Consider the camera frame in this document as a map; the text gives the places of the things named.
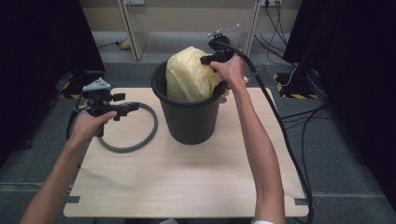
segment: gray cable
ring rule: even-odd
[[[157,116],[155,114],[155,111],[148,105],[139,103],[139,108],[147,110],[152,115],[152,117],[154,117],[154,127],[152,128],[151,133],[148,135],[148,137],[146,139],[144,139],[142,142],[140,142],[134,146],[131,146],[131,147],[113,147],[113,146],[109,145],[107,142],[105,142],[105,140],[102,137],[98,137],[100,144],[102,144],[103,147],[107,148],[110,151],[117,152],[117,153],[126,153],[126,152],[136,151],[139,148],[145,146],[149,141],[151,141],[151,139],[154,137],[154,135],[158,129]]]

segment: plastic bag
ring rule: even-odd
[[[181,103],[203,101],[213,94],[220,83],[219,73],[200,58],[208,55],[200,49],[189,47],[172,56],[166,65],[168,98]]]

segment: person's right arm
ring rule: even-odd
[[[286,223],[284,192],[276,152],[248,94],[243,79],[242,58],[234,55],[227,63],[212,62],[210,66],[227,81],[236,101],[257,192],[255,220]]]

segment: white sleeve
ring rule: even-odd
[[[255,221],[254,224],[274,224],[274,223],[263,221],[263,220],[258,220],[258,221]]]

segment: person's left arm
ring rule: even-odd
[[[92,138],[99,134],[100,126],[116,116],[115,111],[98,118],[90,116],[86,111],[78,115],[73,133],[64,150],[46,182],[29,203],[20,223],[56,223],[82,152]]]

